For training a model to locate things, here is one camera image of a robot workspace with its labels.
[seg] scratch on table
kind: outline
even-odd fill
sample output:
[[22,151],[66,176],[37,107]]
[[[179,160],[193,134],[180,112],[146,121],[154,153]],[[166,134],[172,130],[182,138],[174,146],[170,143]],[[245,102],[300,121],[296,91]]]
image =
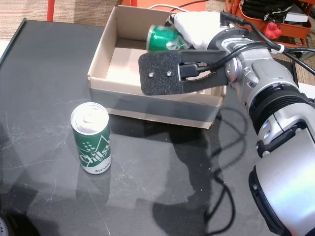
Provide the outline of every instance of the scratch on table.
[[65,140],[66,140],[66,138],[65,138],[64,140],[62,140],[61,142],[59,142],[59,143],[55,146],[55,148],[52,150],[51,154],[54,153],[54,151],[59,147],[60,144],[62,144],[62,143],[65,144]]
[[96,209],[97,209],[97,211],[98,211],[100,217],[103,219],[104,225],[105,225],[105,227],[106,227],[106,229],[107,229],[107,231],[108,231],[109,236],[111,236],[111,235],[110,235],[110,232],[109,232],[109,229],[108,229],[108,227],[107,227],[107,224],[106,224],[106,222],[105,222],[105,220],[104,220],[103,214],[102,214],[102,212],[100,211],[100,209],[98,208],[98,206],[97,206],[97,204],[96,204],[96,202],[95,202],[95,200],[94,200],[94,198],[93,198],[93,196],[92,196],[92,193],[91,193],[91,191],[90,191],[89,188],[88,188],[88,191],[89,191],[89,194],[90,194],[90,196],[91,196],[91,198],[92,198],[92,201],[93,201],[93,203],[94,203],[94,205],[95,205],[95,207],[96,207]]
[[49,161],[57,161],[57,160],[37,161],[37,162],[31,163],[31,164],[27,164],[27,165],[23,165],[23,166],[16,166],[16,167],[12,167],[12,168],[3,168],[3,169],[0,169],[0,170],[1,171],[13,170],[13,169],[18,169],[18,168],[22,168],[22,167],[32,166],[32,165],[35,165],[35,164],[39,164],[39,163],[43,163],[43,162],[49,162]]
[[55,195],[55,192],[56,192],[56,187],[57,187],[57,180],[56,180],[56,178],[55,178],[55,187],[54,187],[53,194],[51,195],[51,197],[50,197],[50,198],[48,198],[48,199],[44,202],[44,204],[43,204],[43,205],[45,205],[48,201],[52,201],[52,200],[53,200],[54,195]]
[[83,101],[89,101],[89,99],[85,98],[85,99],[77,99],[77,100],[71,100],[71,101],[68,101],[68,102],[56,102],[54,104],[54,106],[58,105],[58,104],[69,104],[71,102],[83,102]]
[[8,112],[5,111],[6,116],[6,128],[8,129],[8,133],[10,134],[9,125],[8,125]]
[[23,214],[23,212],[21,212],[20,210],[18,210],[18,208],[15,208],[15,210],[16,210],[18,213]]

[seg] table surface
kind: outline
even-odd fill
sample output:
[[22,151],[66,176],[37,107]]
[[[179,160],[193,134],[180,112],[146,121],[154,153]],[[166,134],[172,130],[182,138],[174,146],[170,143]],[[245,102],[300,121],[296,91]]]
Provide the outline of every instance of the table surface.
[[0,68],[1,216],[14,234],[274,235],[248,187],[257,137],[230,88],[209,130],[110,115],[111,168],[80,167],[70,115],[90,101],[102,32],[27,21]]

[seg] can lid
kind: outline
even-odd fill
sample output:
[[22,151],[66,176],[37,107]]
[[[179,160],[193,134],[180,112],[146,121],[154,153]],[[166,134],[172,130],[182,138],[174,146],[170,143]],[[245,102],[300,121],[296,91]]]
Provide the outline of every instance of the can lid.
[[102,105],[87,102],[73,110],[71,125],[80,134],[93,135],[106,128],[108,119],[108,112]]

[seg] green can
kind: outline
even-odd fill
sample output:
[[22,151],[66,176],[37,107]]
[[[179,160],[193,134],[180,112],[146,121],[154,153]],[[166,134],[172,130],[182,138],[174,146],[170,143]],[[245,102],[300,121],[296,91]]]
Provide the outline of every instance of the green can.
[[148,51],[188,49],[189,45],[174,28],[151,26],[147,38]]
[[109,115],[100,104],[87,102],[71,114],[71,125],[82,168],[90,174],[105,172],[111,162]]

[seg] cardboard box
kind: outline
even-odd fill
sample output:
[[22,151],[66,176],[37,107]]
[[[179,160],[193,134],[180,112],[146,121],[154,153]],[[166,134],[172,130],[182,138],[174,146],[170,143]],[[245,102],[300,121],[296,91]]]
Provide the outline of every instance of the cardboard box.
[[88,71],[91,98],[110,114],[199,128],[209,128],[225,87],[180,95],[145,96],[139,57],[146,53],[151,25],[163,25],[171,12],[114,7]]

